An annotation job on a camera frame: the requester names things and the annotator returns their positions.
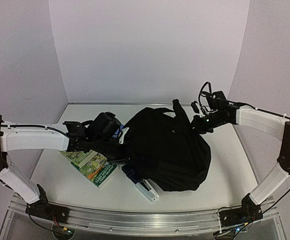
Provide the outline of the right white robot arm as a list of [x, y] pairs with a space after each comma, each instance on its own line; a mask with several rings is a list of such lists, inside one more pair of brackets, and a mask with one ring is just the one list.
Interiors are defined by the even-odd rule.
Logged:
[[195, 116], [191, 123], [199, 133], [211, 133], [216, 127], [233, 124], [259, 130], [281, 142], [276, 164], [241, 200], [238, 212], [225, 210], [221, 213], [228, 219], [232, 217], [241, 222], [260, 220], [263, 217], [262, 203], [290, 177], [290, 117], [220, 98], [209, 101], [209, 106], [209, 113], [203, 117]]

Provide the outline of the black student backpack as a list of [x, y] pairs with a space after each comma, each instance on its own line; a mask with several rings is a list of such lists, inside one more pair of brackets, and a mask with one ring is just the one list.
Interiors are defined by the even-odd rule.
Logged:
[[195, 191], [207, 178], [211, 149], [179, 100], [172, 103], [146, 107], [126, 122], [126, 163], [165, 192]]

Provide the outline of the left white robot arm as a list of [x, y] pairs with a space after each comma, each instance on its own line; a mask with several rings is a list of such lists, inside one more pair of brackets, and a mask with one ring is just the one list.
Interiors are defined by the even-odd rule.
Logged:
[[20, 124], [4, 121], [0, 115], [0, 182], [16, 192], [27, 204], [26, 213], [41, 219], [68, 219], [69, 209], [49, 203], [42, 186], [23, 176], [8, 153], [15, 150], [57, 150], [66, 152], [95, 151], [109, 162], [125, 160], [125, 136], [115, 115], [100, 113], [95, 120], [83, 123], [65, 121], [62, 124]]

